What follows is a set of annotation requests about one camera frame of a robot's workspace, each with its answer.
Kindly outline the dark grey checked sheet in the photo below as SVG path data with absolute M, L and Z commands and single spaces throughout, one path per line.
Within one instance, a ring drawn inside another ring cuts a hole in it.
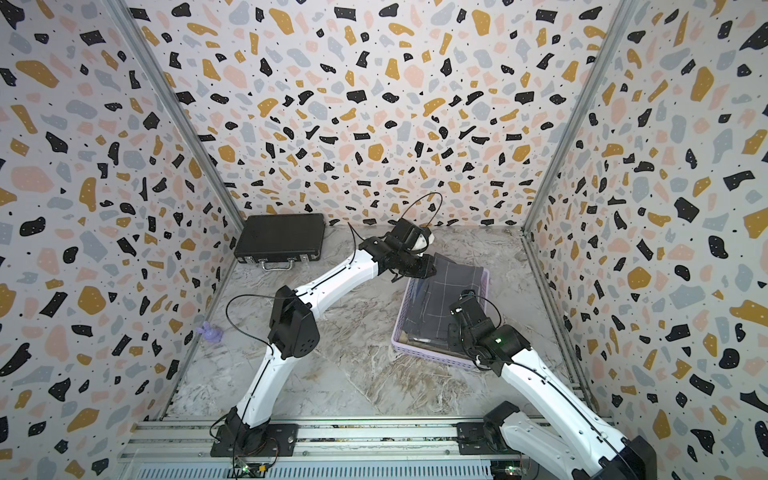
M 402 332 L 409 342 L 449 349 L 449 326 L 456 324 L 450 306 L 465 290 L 482 294 L 487 270 L 457 263 L 441 254 L 436 254 L 434 260 L 436 274 L 416 280 L 411 298 L 406 301 Z

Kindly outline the lilac perforated plastic basket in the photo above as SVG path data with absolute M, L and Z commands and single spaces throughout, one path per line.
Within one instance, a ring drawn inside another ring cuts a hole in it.
M 404 296 L 402 298 L 400 310 L 395 322 L 395 327 L 391 335 L 391 344 L 396 351 L 411 355 L 417 358 L 429 360 L 432 362 L 454 366 L 465 370 L 472 370 L 475 365 L 457 349 L 443 349 L 432 345 L 409 342 L 402 332 L 402 324 L 405 319 L 405 313 L 407 311 L 406 301 L 411 298 L 413 286 L 418 279 L 410 279 L 407 283 Z M 484 300 L 480 300 L 480 305 L 484 307 L 486 305 L 485 297 L 489 292 L 490 273 L 487 270 L 487 278 L 485 280 L 485 289 L 482 294 L 477 293 L 478 296 L 484 297 Z

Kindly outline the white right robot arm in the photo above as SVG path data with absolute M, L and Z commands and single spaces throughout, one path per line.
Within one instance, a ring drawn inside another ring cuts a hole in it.
M 451 340 L 481 371 L 511 385 L 545 418 L 541 427 L 504 401 L 480 423 L 457 428 L 469 454 L 521 453 L 558 479 L 655 479 L 657 455 L 642 437 L 629 439 L 591 410 L 546 366 L 514 327 L 486 315 L 485 298 L 465 290 L 450 307 Z

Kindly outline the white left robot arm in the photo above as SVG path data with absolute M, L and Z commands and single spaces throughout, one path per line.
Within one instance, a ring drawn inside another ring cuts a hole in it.
M 270 420 L 277 398 L 295 365 L 320 342 L 317 320 L 359 285 L 389 271 L 401 278 L 427 279 L 436 274 L 426 253 L 434 235 L 427 226 L 400 218 L 382 236 L 372 236 L 326 273 L 300 287 L 281 287 L 272 297 L 269 333 L 261 365 L 242 399 L 214 425 L 214 458 L 260 455 L 269 443 Z

